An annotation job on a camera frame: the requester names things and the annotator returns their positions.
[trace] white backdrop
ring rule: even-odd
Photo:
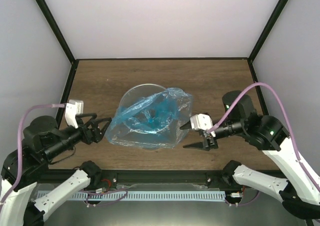
[[[76,58],[247,57],[278,0],[46,0]]]
[[[38,104],[59,103],[71,64],[35,0],[0,0],[0,166],[17,149],[18,124]],[[57,109],[38,109],[25,122]]]
[[[287,110],[301,154],[320,174],[320,1],[289,0],[253,62],[257,78],[270,84]],[[277,101],[263,95],[272,116]]]

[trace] transparent plastic bag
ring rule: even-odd
[[[117,109],[105,136],[117,145],[173,148],[188,133],[179,128],[189,121],[192,103],[192,95],[180,88],[140,98],[128,108]]]

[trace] wooden surface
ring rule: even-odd
[[[166,88],[182,88],[193,95],[193,114],[209,112],[212,118],[219,119],[224,113],[222,96],[242,90],[252,82],[246,60],[80,61],[69,98],[83,100],[85,113],[113,117],[128,89],[155,83]],[[261,113],[256,91],[251,90],[249,95]],[[75,156],[52,168],[73,168],[92,160],[104,169],[218,170],[233,159],[253,169],[277,169],[268,157],[237,136],[220,139],[219,149],[210,152],[182,148],[201,140],[198,133],[190,132],[174,149],[158,150],[112,145],[106,139],[99,144],[80,143]]]

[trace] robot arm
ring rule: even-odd
[[[239,94],[240,91],[232,91],[223,96],[225,110]],[[198,114],[181,127],[198,131],[204,137],[203,143],[189,144],[184,146],[185,148],[210,150],[218,147],[217,139],[233,135],[242,137],[273,160],[287,178],[271,177],[239,162],[230,161],[223,169],[224,180],[227,183],[235,181],[276,198],[287,211],[301,219],[320,218],[320,194],[299,165],[290,135],[279,120],[272,116],[258,115],[248,95],[237,103],[228,118],[214,130],[214,133],[206,132],[208,129],[205,124],[208,125],[208,120],[211,118],[207,114]],[[192,121],[199,122],[198,127],[191,123]],[[319,184],[320,177],[304,158],[300,157],[300,162]]]
[[[93,162],[82,164],[67,181],[43,198],[29,202],[32,190],[40,176],[45,173],[53,159],[61,153],[72,150],[79,142],[91,144],[100,142],[111,118],[97,119],[97,115],[79,114],[83,112],[83,102],[70,101],[66,105],[68,127],[58,130],[56,120],[50,116],[41,116],[24,129],[22,141],[22,176],[19,184],[10,193],[0,211],[0,225],[22,226],[43,225],[44,221],[70,196],[87,187],[97,185],[101,179],[101,169]],[[17,150],[4,161],[1,197],[12,187],[18,174]]]

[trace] purple cable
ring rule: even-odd
[[[19,182],[21,180],[21,176],[22,176],[22,137],[23,137],[22,130],[23,130],[24,122],[25,122],[25,119],[26,119],[27,115],[33,109],[38,109],[38,108],[57,108],[57,107],[66,107],[66,105],[65,104],[46,104],[46,105],[33,106],[33,107],[29,108],[25,112],[23,117],[21,118],[20,123],[19,123],[19,127],[18,127],[18,135],[17,135],[18,173],[17,173],[16,180],[15,180],[14,184],[4,194],[4,196],[2,197],[2,199],[0,201],[0,213],[1,213],[2,207],[3,207],[6,199],[8,198],[10,193],[12,193],[12,191],[17,187],[17,185],[19,184]]]
[[[238,103],[238,101],[241,99],[241,97],[244,96],[245,93],[247,93],[251,88],[253,87],[256,87],[256,86],[263,86],[263,87],[266,87],[268,88],[272,93],[273,95],[275,96],[276,100],[278,101],[278,104],[280,105],[281,107],[281,110],[282,110],[282,113],[283,113],[283,116],[284,116],[284,119],[285,119],[285,122],[287,124],[287,127],[288,127],[288,131],[289,131],[289,134],[291,136],[291,140],[292,140],[292,145],[293,145],[293,150],[294,150],[294,153],[295,153],[295,156],[299,162],[299,165],[300,167],[302,168],[302,170],[305,172],[305,174],[308,176],[308,178],[310,179],[310,181],[314,184],[314,186],[317,188],[317,190],[319,191],[320,193],[320,186],[317,184],[317,182],[314,180],[314,178],[311,176],[311,174],[308,172],[308,170],[306,169],[306,167],[304,166],[304,164],[302,162],[300,162],[300,153],[299,153],[299,150],[298,150],[298,147],[297,147],[297,144],[296,144],[296,140],[295,140],[295,136],[293,134],[293,130],[291,128],[291,125],[289,123],[289,119],[288,119],[288,116],[286,114],[286,111],[285,111],[285,108],[279,98],[279,96],[277,95],[277,93],[275,92],[275,90],[269,86],[268,84],[266,83],[263,83],[263,82],[256,82],[256,83],[253,83],[251,84],[250,86],[246,87],[238,96],[237,98],[235,99],[235,101],[231,104],[231,106],[229,107],[229,109],[226,111],[226,113],[223,115],[223,117],[220,119],[220,121],[218,123],[216,123],[211,129],[207,130],[207,133],[211,133],[213,131],[215,131],[224,121],[225,119],[228,117],[228,115],[230,114],[230,112],[232,111],[232,109],[236,106],[236,104]]]
[[[117,189],[117,190],[108,191],[105,193],[103,193],[103,192],[102,193],[95,193],[95,192],[89,192],[89,191],[83,191],[83,190],[80,190],[79,192],[84,192],[84,193],[88,194],[88,197],[85,199],[85,203],[87,204],[87,206],[90,206],[90,203],[88,202],[88,200],[90,199],[91,196],[94,196],[94,195],[101,196],[101,195],[106,195],[106,194],[112,194],[115,192],[125,192],[125,194],[122,197],[120,197],[112,202],[104,203],[104,204],[95,204],[96,207],[103,207],[103,206],[109,206],[109,205],[115,204],[115,203],[119,202],[120,200],[124,199],[125,197],[127,197],[127,195],[128,195],[128,190],[126,190],[126,189]]]
[[[251,199],[249,202],[245,202],[245,203],[239,203],[237,207],[242,207],[242,206],[248,206],[249,204],[253,203],[254,201],[256,201],[258,199],[258,197],[260,196],[261,192],[258,191],[257,194],[254,196],[253,199]]]

